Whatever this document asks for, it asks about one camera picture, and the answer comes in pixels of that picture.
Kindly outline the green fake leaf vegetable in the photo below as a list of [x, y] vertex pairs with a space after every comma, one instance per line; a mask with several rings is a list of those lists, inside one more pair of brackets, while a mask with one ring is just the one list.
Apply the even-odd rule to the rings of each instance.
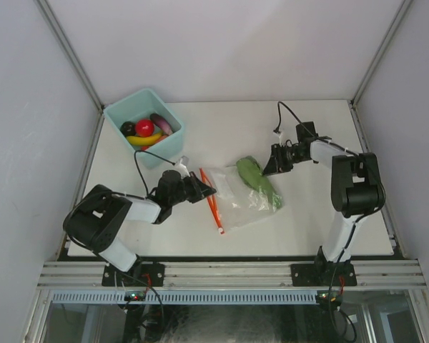
[[272, 211], [276, 212], [283, 207], [282, 197], [269, 179], [262, 174], [262, 167], [254, 157], [246, 156], [237, 160], [236, 167], [244, 184], [266, 199]]

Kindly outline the clear zip top bag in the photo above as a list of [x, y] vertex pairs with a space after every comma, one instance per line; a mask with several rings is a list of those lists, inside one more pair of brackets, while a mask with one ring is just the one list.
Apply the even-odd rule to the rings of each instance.
[[244, 184], [237, 173], [236, 163], [223, 168], [200, 168], [199, 174], [202, 182], [217, 190], [207, 202], [221, 235], [262, 221], [277, 212], [271, 210], [266, 199]]

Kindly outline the small orange fake carrot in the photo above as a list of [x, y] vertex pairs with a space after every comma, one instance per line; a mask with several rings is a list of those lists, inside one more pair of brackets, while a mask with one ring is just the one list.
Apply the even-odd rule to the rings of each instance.
[[156, 141], [156, 143], [155, 144], [157, 144], [157, 143], [159, 143], [159, 142], [161, 142], [161, 141], [163, 141], [164, 139], [166, 139], [168, 137], [168, 135], [162, 135], [157, 141]]

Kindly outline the long purple fake eggplant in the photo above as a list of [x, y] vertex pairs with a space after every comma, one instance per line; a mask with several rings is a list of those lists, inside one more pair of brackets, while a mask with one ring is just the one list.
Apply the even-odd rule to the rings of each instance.
[[157, 113], [152, 113], [150, 114], [149, 118], [153, 124], [160, 128], [165, 135], [169, 136], [173, 134], [173, 130], [169, 122], [163, 116], [160, 116]]

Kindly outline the yellow fake banana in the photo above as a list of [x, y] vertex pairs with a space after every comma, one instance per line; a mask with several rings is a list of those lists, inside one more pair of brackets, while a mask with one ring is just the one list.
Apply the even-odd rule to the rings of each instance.
[[161, 138], [162, 132], [157, 132], [151, 136], [127, 136], [126, 140], [133, 146], [152, 146], [156, 144]]

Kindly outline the red fake apple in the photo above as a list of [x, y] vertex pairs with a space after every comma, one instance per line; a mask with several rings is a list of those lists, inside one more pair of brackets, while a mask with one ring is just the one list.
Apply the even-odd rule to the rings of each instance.
[[136, 135], [140, 137], [149, 137], [154, 133], [154, 124], [150, 119], [140, 119], [135, 126]]

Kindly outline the dark purple fake eggplant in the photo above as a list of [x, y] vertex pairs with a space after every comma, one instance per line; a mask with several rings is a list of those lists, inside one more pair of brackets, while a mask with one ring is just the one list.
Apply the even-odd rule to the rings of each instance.
[[119, 130], [124, 136], [134, 136], [136, 134], [135, 126], [134, 122], [126, 121], [121, 125]]

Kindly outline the teal plastic bin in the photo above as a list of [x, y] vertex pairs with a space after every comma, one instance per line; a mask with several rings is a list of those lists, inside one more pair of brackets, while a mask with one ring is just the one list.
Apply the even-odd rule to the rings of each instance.
[[109, 105], [104, 115], [148, 169], [182, 152], [184, 124], [151, 89], [142, 89]]

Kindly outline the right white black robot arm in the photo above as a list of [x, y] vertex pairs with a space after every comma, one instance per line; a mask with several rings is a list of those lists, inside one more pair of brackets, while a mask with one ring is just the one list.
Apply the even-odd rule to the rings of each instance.
[[374, 153], [357, 153], [319, 136], [311, 121], [296, 126], [297, 142], [271, 146], [265, 176], [283, 174], [295, 164], [313, 161], [331, 171], [330, 198], [335, 210], [328, 237], [312, 263], [292, 264], [297, 287], [355, 286], [351, 248], [360, 226], [385, 205], [385, 190]]

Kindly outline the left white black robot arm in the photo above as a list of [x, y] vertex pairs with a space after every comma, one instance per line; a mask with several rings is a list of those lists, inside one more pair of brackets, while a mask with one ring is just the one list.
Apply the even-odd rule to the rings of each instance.
[[114, 192], [98, 184], [67, 214], [62, 228], [72, 242], [108, 262], [119, 280], [133, 286], [141, 280], [142, 268], [138, 255], [119, 238], [123, 223], [161, 224], [174, 206], [194, 204], [216, 192], [195, 173], [182, 176], [176, 170], [164, 171], [147, 197]]

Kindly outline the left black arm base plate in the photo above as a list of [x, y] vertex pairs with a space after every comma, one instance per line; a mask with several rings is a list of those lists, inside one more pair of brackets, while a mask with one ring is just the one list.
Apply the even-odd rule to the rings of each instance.
[[160, 263], [136, 263], [127, 272], [113, 265], [106, 265], [102, 275], [102, 286], [161, 287], [164, 282], [165, 266]]

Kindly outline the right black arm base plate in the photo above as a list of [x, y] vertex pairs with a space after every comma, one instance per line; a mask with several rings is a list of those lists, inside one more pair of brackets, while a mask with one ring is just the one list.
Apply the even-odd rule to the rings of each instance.
[[291, 264], [292, 285], [295, 287], [355, 287], [358, 281], [352, 264], [332, 264], [318, 267], [313, 263]]

